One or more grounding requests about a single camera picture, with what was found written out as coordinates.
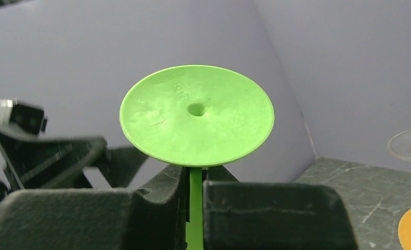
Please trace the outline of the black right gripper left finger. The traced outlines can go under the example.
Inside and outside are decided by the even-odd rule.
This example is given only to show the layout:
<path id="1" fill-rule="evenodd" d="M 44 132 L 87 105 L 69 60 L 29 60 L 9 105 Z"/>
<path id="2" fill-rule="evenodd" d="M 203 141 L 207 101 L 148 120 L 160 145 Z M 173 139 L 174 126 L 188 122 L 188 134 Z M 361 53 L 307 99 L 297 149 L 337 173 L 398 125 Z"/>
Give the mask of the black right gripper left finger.
<path id="1" fill-rule="evenodd" d="M 13 192 L 0 203 L 0 249 L 184 249 L 186 171 L 139 189 Z"/>

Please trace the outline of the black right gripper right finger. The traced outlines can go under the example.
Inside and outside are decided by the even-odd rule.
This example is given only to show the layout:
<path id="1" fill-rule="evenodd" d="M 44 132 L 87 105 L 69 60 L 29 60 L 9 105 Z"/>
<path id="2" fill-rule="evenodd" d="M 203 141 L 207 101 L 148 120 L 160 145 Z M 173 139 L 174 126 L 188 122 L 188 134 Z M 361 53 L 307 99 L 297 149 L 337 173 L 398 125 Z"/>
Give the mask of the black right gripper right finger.
<path id="1" fill-rule="evenodd" d="M 358 249 L 340 195 L 325 185 L 238 181 L 205 171 L 205 249 Z"/>

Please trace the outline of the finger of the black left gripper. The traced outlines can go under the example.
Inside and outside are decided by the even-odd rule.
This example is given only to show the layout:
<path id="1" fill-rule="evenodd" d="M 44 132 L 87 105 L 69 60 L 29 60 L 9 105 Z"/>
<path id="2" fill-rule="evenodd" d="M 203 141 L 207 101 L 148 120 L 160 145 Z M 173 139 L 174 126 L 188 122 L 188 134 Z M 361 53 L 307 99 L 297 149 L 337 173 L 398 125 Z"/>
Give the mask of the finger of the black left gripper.
<path id="1" fill-rule="evenodd" d="M 0 153 L 13 191 L 70 188 L 106 148 L 103 136 L 42 138 L 17 126 L 0 126 Z"/>
<path id="2" fill-rule="evenodd" d="M 112 188 L 127 187 L 147 159 L 133 146 L 91 150 L 82 157 L 84 165 L 97 168 Z"/>

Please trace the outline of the green plastic wine glass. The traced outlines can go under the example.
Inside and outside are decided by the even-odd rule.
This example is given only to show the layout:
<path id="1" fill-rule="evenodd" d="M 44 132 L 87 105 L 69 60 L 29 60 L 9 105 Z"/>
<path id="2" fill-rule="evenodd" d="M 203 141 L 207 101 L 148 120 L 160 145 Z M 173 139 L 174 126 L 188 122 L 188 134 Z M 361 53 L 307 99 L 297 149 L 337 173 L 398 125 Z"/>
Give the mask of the green plastic wine glass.
<path id="1" fill-rule="evenodd" d="M 203 249 L 202 170 L 243 158 L 269 137 L 275 114 L 250 78 L 216 66 L 184 65 L 152 73 L 125 95 L 126 138 L 141 152 L 189 170 L 188 249 Z"/>

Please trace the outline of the clear wine glass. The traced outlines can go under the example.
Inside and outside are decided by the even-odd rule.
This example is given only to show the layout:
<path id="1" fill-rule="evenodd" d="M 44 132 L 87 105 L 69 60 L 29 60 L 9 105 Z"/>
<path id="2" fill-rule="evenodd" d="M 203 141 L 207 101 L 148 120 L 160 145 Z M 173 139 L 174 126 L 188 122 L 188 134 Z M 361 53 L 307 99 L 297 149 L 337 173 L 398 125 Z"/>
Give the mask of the clear wine glass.
<path id="1" fill-rule="evenodd" d="M 390 154 L 400 160 L 411 161 L 411 130 L 391 138 L 387 144 Z"/>

